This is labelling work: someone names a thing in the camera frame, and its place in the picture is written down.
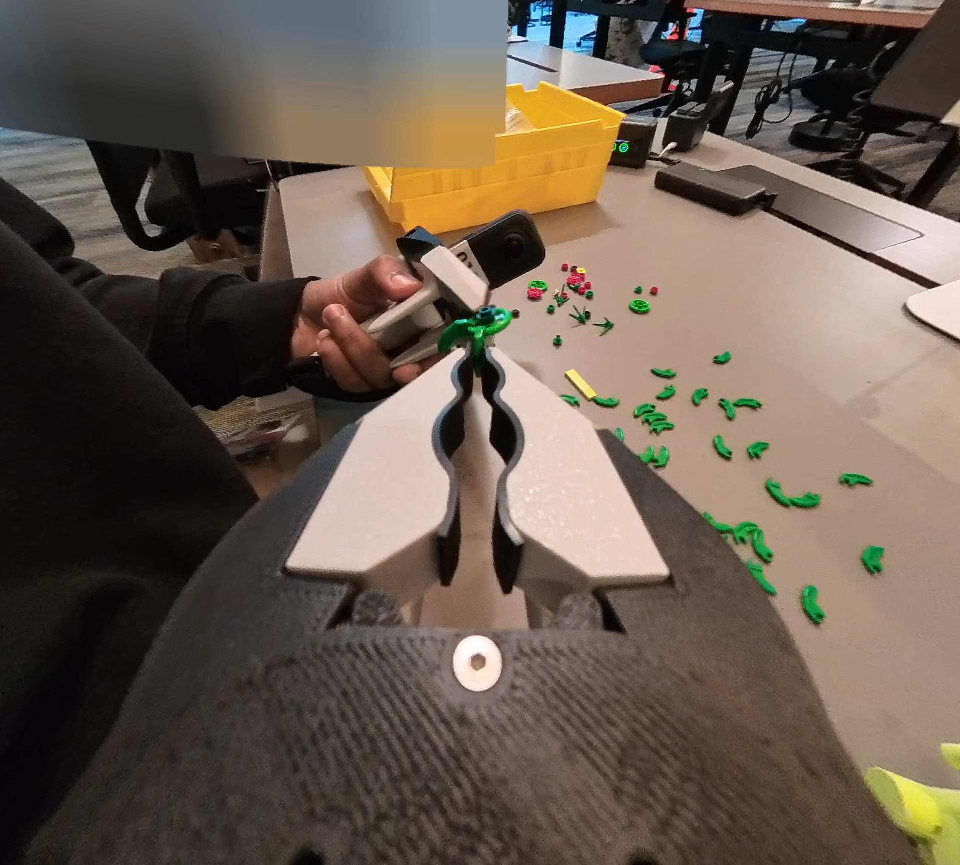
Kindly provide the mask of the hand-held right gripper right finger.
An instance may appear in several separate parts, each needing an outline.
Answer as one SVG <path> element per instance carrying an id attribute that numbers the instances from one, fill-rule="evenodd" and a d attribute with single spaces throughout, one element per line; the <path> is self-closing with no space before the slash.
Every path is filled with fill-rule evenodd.
<path id="1" fill-rule="evenodd" d="M 670 571 L 594 424 L 500 347 L 478 386 L 478 623 Z"/>

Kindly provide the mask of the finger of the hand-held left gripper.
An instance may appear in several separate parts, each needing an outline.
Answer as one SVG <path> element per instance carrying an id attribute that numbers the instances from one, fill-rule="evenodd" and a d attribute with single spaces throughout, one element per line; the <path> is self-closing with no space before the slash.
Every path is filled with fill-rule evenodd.
<path id="1" fill-rule="evenodd" d="M 433 247 L 421 257 L 417 267 L 436 286 L 438 297 L 452 309 L 474 315 L 490 304 L 489 285 L 449 248 Z"/>

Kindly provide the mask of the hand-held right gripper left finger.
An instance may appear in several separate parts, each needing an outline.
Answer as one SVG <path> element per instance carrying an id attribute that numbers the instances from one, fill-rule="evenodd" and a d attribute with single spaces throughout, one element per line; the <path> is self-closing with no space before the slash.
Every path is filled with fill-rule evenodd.
<path id="1" fill-rule="evenodd" d="M 481 582 L 482 462 L 474 371 L 450 353 L 364 415 L 285 571 L 390 595 L 400 606 Z"/>

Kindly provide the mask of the green wheel stem piece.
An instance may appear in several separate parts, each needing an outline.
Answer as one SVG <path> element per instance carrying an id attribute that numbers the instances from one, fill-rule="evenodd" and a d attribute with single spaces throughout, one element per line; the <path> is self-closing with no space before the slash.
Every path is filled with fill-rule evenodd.
<path id="1" fill-rule="evenodd" d="M 441 333 L 438 354 L 447 355 L 459 345 L 468 347 L 474 374 L 481 377 L 487 364 L 488 345 L 509 328 L 514 318 L 512 310 L 485 306 L 466 318 L 457 319 Z"/>

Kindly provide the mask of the person's left forearm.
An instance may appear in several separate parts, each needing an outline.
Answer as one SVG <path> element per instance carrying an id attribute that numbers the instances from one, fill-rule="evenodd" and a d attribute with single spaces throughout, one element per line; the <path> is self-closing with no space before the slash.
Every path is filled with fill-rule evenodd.
<path id="1" fill-rule="evenodd" d="M 287 386 L 307 279 L 165 271 L 146 354 L 191 406 L 216 410 Z"/>

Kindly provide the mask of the person's left hand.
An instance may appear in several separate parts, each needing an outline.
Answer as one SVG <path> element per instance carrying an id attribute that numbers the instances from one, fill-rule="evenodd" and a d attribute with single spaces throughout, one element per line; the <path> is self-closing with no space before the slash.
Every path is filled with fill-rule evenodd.
<path id="1" fill-rule="evenodd" d="M 330 379 L 351 394 L 411 383 L 438 357 L 392 368 L 387 353 L 363 325 L 421 288 L 407 264 L 389 255 L 333 278 L 310 281 L 302 291 L 291 355 L 316 356 Z"/>

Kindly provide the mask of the stacked yellow plastic bins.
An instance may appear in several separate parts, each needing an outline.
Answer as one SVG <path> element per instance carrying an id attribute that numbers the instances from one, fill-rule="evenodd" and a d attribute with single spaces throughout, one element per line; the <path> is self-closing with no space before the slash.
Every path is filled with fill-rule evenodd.
<path id="1" fill-rule="evenodd" d="M 506 88 L 506 130 L 495 163 L 475 170 L 366 166 L 390 223 L 434 235 L 471 230 L 512 211 L 558 211 L 594 202 L 624 113 L 542 81 Z"/>

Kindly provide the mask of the pile of small flower pieces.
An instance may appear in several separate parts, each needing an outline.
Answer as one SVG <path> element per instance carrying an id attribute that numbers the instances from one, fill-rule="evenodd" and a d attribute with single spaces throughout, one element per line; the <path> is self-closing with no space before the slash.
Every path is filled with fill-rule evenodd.
<path id="1" fill-rule="evenodd" d="M 595 288 L 587 269 L 570 263 L 559 266 L 559 283 L 551 286 L 543 279 L 532 279 L 526 286 L 526 302 L 543 314 L 564 319 L 575 329 L 591 329 L 598 337 L 607 337 L 616 327 L 613 320 L 594 313 Z"/>

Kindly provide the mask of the black charger with green lights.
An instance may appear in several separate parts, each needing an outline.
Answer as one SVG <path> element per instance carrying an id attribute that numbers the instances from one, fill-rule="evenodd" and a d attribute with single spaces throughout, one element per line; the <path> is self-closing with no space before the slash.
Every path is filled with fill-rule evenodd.
<path id="1" fill-rule="evenodd" d="M 611 167 L 642 170 L 650 159 L 658 120 L 643 115 L 625 115 L 610 152 Z"/>

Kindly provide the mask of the black power bank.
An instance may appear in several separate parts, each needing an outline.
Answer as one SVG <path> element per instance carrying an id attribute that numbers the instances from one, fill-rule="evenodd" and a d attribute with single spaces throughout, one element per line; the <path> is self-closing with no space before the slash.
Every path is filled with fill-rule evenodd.
<path id="1" fill-rule="evenodd" d="M 732 217 L 769 210 L 778 198 L 759 183 L 686 162 L 657 171 L 654 188 Z"/>

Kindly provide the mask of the black power adapter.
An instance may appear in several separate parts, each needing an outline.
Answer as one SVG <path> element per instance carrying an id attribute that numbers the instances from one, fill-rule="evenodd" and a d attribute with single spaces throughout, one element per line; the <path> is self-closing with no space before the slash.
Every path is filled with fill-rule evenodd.
<path id="1" fill-rule="evenodd" d="M 671 154 L 685 154 L 701 143 L 707 128 L 723 110 L 722 103 L 689 103 L 673 112 L 666 121 L 662 147 Z"/>

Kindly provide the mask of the scattered green leaf pieces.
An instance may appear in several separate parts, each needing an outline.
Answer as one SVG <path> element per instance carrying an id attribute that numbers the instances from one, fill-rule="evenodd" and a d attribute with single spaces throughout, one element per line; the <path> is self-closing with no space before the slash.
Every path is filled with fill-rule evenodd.
<path id="1" fill-rule="evenodd" d="M 733 355 L 727 351 L 713 356 L 712 362 L 718 366 L 725 366 L 730 363 L 732 358 Z M 676 379 L 677 377 L 676 370 L 672 368 L 652 368 L 651 374 L 660 379 Z M 660 403 L 663 403 L 668 399 L 672 399 L 676 393 L 677 387 L 673 384 L 669 384 L 664 386 L 662 392 L 656 396 L 656 400 Z M 580 406 L 579 398 L 576 398 L 570 394 L 562 394 L 560 397 L 571 406 Z M 694 406 L 699 407 L 709 397 L 709 389 L 699 388 L 692 392 L 691 403 Z M 619 399 L 615 396 L 601 397 L 597 393 L 597 397 L 594 399 L 593 403 L 600 407 L 615 408 L 619 404 Z M 745 396 L 734 401 L 731 401 L 726 397 L 720 397 L 718 398 L 718 405 L 723 409 L 728 421 L 733 421 L 736 419 L 736 409 L 738 408 L 751 408 L 754 410 L 759 410 L 762 408 L 762 402 L 760 402 L 758 399 Z M 669 417 L 666 415 L 666 413 L 658 410 L 656 402 L 647 402 L 638 405 L 633 410 L 632 416 L 635 420 L 641 422 L 644 427 L 647 427 L 652 436 L 660 435 L 663 431 L 673 430 L 676 427 L 675 423 L 669 420 Z M 621 428 L 615 429 L 614 435 L 619 441 L 625 442 L 625 436 Z M 711 446 L 724 461 L 729 462 L 735 458 L 735 451 L 727 446 L 722 435 L 717 434 L 716 436 L 713 436 L 711 440 Z M 762 454 L 768 451 L 769 448 L 769 442 L 758 440 L 746 447 L 746 455 L 750 461 L 760 461 L 762 459 Z M 637 453 L 636 457 L 639 459 L 639 461 L 644 463 L 645 466 L 649 466 L 655 470 L 661 470 L 669 463 L 670 451 L 667 446 L 661 446 L 659 449 L 657 449 L 653 445 L 649 445 L 643 452 Z M 869 487 L 874 484 L 872 478 L 858 473 L 842 474 L 839 477 L 839 483 L 850 488 L 858 486 Z M 789 496 L 784 492 L 782 484 L 773 478 L 768 478 L 766 480 L 764 483 L 764 489 L 771 499 L 773 499 L 779 506 L 786 507 L 788 509 L 798 508 L 809 510 L 818 507 L 822 501 L 822 495 L 813 491 L 809 491 L 802 496 Z M 714 528 L 722 538 L 727 539 L 732 537 L 732 540 L 738 546 L 750 546 L 752 548 L 755 557 L 760 559 L 762 563 L 759 563 L 753 559 L 748 559 L 746 562 L 748 571 L 750 571 L 750 574 L 754 580 L 761 585 L 762 589 L 768 595 L 777 596 L 778 592 L 774 584 L 766 578 L 765 571 L 766 567 L 773 562 L 775 554 L 766 544 L 762 527 L 756 522 L 751 521 L 740 522 L 736 525 L 724 523 L 716 519 L 708 511 L 702 512 L 702 518 L 707 522 L 707 524 Z M 860 561 L 862 562 L 863 567 L 870 572 L 870 574 L 879 574 L 883 571 L 883 556 L 884 549 L 882 547 L 867 546 L 860 556 Z M 827 615 L 819 604 L 819 589 L 814 584 L 806 585 L 801 590 L 799 594 L 799 605 L 806 617 L 815 626 L 819 627 L 824 623 L 824 621 L 826 621 Z"/>

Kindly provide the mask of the person's black jacket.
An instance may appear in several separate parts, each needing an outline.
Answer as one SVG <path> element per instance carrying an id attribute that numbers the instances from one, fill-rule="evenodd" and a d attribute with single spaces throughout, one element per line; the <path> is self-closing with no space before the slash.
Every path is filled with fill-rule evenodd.
<path id="1" fill-rule="evenodd" d="M 2 863 L 109 735 L 170 607 L 257 502 L 147 356 L 158 279 L 2 180 Z"/>

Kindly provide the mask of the black office chair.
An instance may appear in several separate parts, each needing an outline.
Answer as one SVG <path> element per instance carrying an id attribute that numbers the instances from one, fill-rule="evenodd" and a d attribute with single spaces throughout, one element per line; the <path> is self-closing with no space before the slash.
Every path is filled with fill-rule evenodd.
<path id="1" fill-rule="evenodd" d="M 87 140 L 126 238 L 147 252 L 194 240 L 258 250 L 271 179 L 261 160 Z"/>

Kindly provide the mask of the wooden background desk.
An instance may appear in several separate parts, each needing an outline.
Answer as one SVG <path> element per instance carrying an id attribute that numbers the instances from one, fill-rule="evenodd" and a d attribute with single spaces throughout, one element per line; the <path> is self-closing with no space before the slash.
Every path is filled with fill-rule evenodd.
<path id="1" fill-rule="evenodd" d="M 694 99 L 707 102 L 722 71 L 734 96 L 710 122 L 726 133 L 755 50 L 794 53 L 864 67 L 874 59 L 890 70 L 916 36 L 952 0 L 688 0 L 706 13 L 705 55 Z"/>

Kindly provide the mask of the white flat device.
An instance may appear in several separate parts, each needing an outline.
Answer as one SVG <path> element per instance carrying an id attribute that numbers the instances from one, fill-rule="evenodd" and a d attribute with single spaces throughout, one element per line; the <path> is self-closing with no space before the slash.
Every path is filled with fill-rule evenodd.
<path id="1" fill-rule="evenodd" d="M 917 321 L 959 342 L 960 281 L 955 280 L 911 295 L 904 308 Z"/>

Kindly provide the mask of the lime green toy pot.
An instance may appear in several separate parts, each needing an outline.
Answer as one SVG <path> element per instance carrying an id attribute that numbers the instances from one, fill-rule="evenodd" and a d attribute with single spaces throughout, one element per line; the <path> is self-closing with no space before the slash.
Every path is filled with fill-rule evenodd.
<path id="1" fill-rule="evenodd" d="M 915 846 L 923 863 L 959 863 L 959 790 L 930 786 L 871 767 L 867 787 Z"/>

